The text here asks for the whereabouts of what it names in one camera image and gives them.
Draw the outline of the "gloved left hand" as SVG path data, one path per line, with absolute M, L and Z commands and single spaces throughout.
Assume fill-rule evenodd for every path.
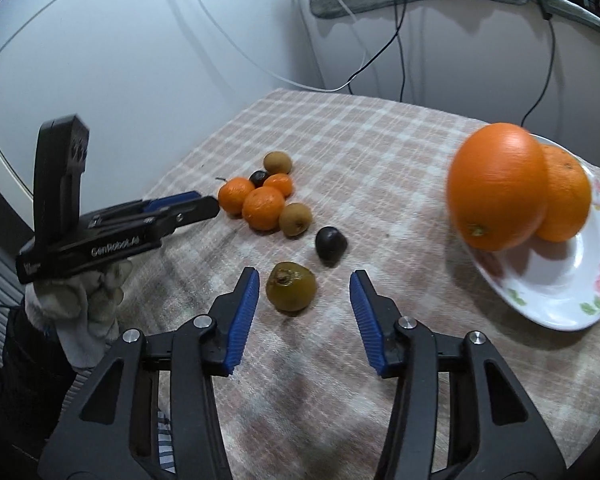
M 76 370 L 95 367 L 120 335 L 118 309 L 133 269 L 128 259 L 68 280 L 27 284 L 24 312 L 43 333 L 55 333 Z

